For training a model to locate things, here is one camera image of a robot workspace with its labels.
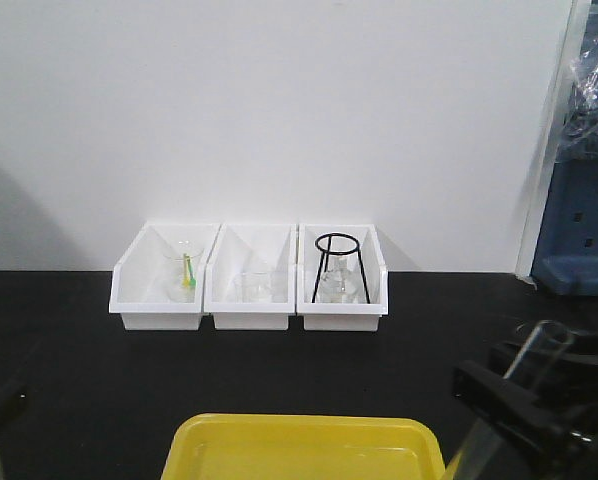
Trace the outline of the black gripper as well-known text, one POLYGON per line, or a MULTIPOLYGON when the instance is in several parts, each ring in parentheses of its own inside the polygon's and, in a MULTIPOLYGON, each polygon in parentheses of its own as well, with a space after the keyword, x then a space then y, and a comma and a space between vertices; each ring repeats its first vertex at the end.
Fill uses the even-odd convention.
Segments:
POLYGON ((453 372, 453 396, 502 438, 546 450, 529 463, 511 446, 537 479, 598 479, 598 334, 573 337, 542 383, 544 357, 510 341, 453 372))

